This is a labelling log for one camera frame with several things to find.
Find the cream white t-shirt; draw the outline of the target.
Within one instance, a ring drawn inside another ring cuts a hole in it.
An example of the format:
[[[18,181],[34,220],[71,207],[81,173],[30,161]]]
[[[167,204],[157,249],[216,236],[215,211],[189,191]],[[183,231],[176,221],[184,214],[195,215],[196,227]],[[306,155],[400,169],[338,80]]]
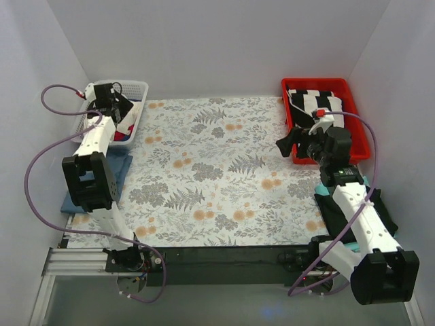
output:
[[[137,116],[142,108],[140,102],[134,102],[133,108],[128,112],[126,117],[117,125],[116,131],[121,132],[123,134],[131,134],[131,127],[135,125],[137,120]]]

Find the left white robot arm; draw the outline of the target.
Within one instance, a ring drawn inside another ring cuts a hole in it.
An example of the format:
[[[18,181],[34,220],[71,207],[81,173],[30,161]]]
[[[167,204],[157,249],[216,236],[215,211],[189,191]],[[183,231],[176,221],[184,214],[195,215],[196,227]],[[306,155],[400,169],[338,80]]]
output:
[[[122,220],[118,201],[120,194],[114,173],[106,158],[116,126],[133,103],[122,95],[118,82],[90,84],[82,94],[87,101],[83,129],[86,132],[77,151],[64,158],[62,168],[71,201],[88,213],[106,234],[109,248],[104,252],[109,261],[120,268],[137,271],[145,258],[135,233]]]

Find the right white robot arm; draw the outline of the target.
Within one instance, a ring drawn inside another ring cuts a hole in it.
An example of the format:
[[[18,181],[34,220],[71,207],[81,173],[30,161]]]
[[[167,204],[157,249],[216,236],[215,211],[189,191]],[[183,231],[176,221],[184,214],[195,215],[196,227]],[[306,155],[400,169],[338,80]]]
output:
[[[276,144],[284,157],[298,144],[319,164],[321,182],[329,188],[359,245],[359,253],[354,253],[339,236],[328,237],[314,244],[319,253],[316,261],[343,275],[361,305],[410,301],[419,258],[389,233],[370,201],[363,177],[350,162],[351,133],[333,126],[315,132],[293,127]]]

